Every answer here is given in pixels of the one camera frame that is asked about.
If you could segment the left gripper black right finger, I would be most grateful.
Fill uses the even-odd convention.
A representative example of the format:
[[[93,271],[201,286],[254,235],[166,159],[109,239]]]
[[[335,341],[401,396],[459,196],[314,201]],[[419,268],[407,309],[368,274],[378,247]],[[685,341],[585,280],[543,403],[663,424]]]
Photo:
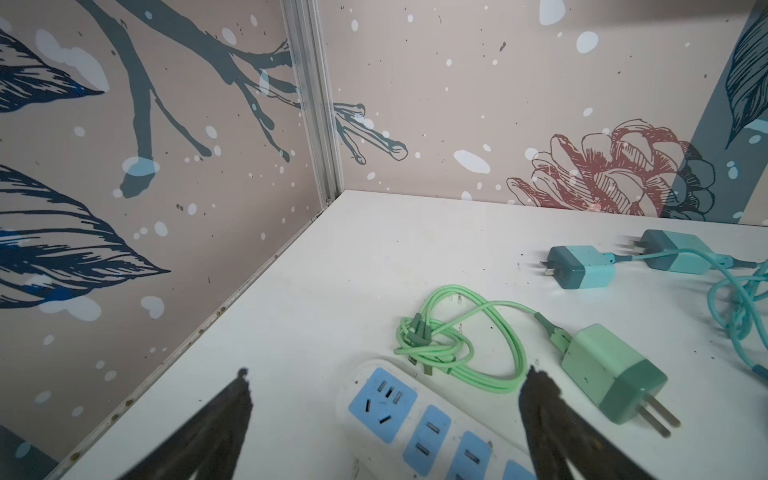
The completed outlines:
[[[543,371],[530,368],[519,409],[536,477],[650,479],[652,476],[578,415]]]

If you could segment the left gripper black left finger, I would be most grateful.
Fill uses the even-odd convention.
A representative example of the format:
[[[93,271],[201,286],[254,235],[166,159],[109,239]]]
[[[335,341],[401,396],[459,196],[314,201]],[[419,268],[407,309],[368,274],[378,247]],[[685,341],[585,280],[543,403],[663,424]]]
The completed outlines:
[[[124,479],[231,479],[253,409],[248,370],[205,404]]]

